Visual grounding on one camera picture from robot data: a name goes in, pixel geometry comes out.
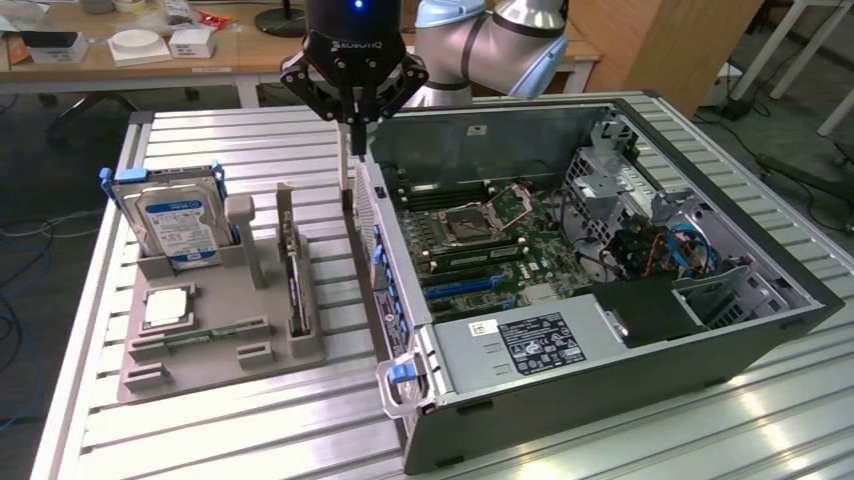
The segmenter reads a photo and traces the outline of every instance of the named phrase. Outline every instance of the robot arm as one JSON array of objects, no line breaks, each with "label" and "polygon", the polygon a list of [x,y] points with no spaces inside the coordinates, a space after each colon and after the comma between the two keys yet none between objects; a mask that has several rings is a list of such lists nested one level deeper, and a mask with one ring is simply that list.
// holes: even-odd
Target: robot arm
[{"label": "robot arm", "polygon": [[[304,51],[282,65],[285,86],[321,118],[350,128],[354,155],[366,153],[369,123],[392,118],[428,81],[400,18],[401,0],[308,0]],[[310,67],[334,92],[313,82]]]}]

